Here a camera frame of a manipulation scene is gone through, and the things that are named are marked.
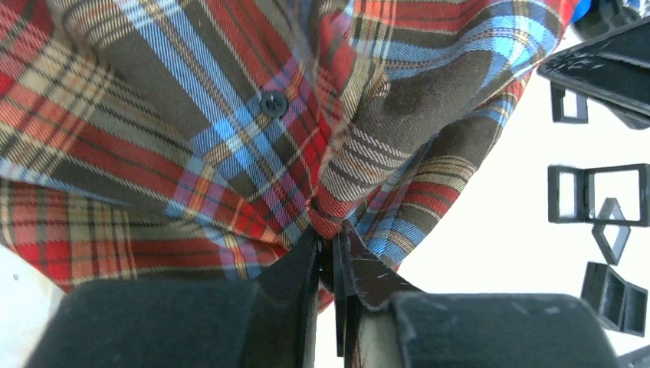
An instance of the black square frame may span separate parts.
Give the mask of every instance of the black square frame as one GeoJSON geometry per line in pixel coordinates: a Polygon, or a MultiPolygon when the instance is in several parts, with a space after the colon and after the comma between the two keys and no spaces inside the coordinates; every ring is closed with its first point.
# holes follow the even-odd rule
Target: black square frame
{"type": "MultiPolygon", "coordinates": [[[[618,199],[607,198],[605,199],[605,204],[602,206],[598,216],[602,219],[609,219],[612,215],[614,216],[614,219],[625,220],[618,199]]],[[[630,227],[627,225],[594,224],[591,232],[607,263],[609,265],[618,265],[630,236],[630,227]],[[610,244],[605,237],[606,226],[616,226],[619,228],[619,233],[616,236],[614,244],[610,244]]]]}
{"type": "Polygon", "coordinates": [[[554,123],[569,124],[587,124],[589,123],[589,114],[587,110],[587,97],[576,94],[576,116],[568,117],[564,114],[564,97],[566,89],[557,84],[550,85],[551,111],[553,113],[554,123]]]}
{"type": "Polygon", "coordinates": [[[584,196],[585,170],[570,166],[552,165],[548,167],[548,221],[556,224],[572,222],[586,222],[587,212],[584,196]],[[568,173],[576,178],[574,182],[573,203],[575,205],[573,217],[560,215],[560,176],[568,173]]]}
{"type": "Polygon", "coordinates": [[[648,290],[631,282],[625,285],[625,308],[621,332],[645,337],[645,319],[648,313],[648,290]]]}
{"type": "Polygon", "coordinates": [[[650,165],[646,163],[634,163],[621,166],[594,167],[584,169],[584,180],[586,183],[586,220],[593,224],[605,225],[627,225],[638,227],[650,227],[650,165]],[[594,176],[598,173],[617,173],[624,171],[639,172],[639,220],[600,218],[596,215],[596,203],[594,176]]]}
{"type": "Polygon", "coordinates": [[[627,282],[608,264],[588,262],[580,299],[596,313],[601,325],[621,331],[627,282]]]}

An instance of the plaid shirt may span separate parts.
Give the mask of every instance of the plaid shirt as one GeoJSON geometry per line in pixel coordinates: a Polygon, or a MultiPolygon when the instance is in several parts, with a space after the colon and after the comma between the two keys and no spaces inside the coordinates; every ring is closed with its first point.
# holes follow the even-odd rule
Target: plaid shirt
{"type": "Polygon", "coordinates": [[[350,219],[396,268],[576,3],[1,0],[0,242],[69,291],[253,278],[350,219]]]}

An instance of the black button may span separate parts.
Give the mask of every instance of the black button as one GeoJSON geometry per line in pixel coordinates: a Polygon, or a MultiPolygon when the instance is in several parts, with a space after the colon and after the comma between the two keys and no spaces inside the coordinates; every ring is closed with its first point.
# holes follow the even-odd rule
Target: black button
{"type": "Polygon", "coordinates": [[[287,112],[289,101],[279,90],[271,90],[262,94],[260,107],[269,117],[279,119],[287,112]]]}

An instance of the black diamond-shaped frame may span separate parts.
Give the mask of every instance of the black diamond-shaped frame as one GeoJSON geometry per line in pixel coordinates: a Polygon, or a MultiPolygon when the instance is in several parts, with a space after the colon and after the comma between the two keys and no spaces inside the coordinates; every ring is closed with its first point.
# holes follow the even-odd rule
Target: black diamond-shaped frame
{"type": "Polygon", "coordinates": [[[551,165],[548,167],[548,221],[557,224],[586,222],[605,225],[627,225],[650,227],[650,165],[635,163],[631,165],[594,167],[578,169],[571,166],[551,165]],[[602,203],[596,203],[595,175],[598,173],[639,173],[639,220],[600,218],[596,215],[602,203]],[[560,177],[568,173],[575,177],[573,184],[572,216],[560,214],[560,177]]]}
{"type": "MultiPolygon", "coordinates": [[[[605,203],[603,203],[598,217],[600,219],[614,217],[616,220],[625,220],[619,201],[616,198],[605,199],[605,203]]],[[[623,256],[625,244],[628,242],[631,232],[630,227],[628,225],[594,224],[591,232],[607,263],[615,266],[618,265],[623,256]],[[616,226],[619,228],[619,233],[616,235],[614,244],[610,244],[605,236],[605,227],[607,226],[616,226]]]]}

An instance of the scratched black surface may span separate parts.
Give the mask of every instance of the scratched black surface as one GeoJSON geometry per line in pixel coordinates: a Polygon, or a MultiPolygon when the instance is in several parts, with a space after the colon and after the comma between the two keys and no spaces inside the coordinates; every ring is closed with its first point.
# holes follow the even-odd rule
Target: scratched black surface
{"type": "Polygon", "coordinates": [[[542,63],[540,75],[580,92],[650,116],[650,18],[560,51],[542,63]]]}
{"type": "Polygon", "coordinates": [[[379,260],[349,221],[343,224],[339,244],[354,291],[369,311],[383,309],[395,292],[421,291],[379,260]]]}
{"type": "Polygon", "coordinates": [[[392,308],[404,367],[618,367],[590,310],[568,295],[401,293],[392,308]]]}

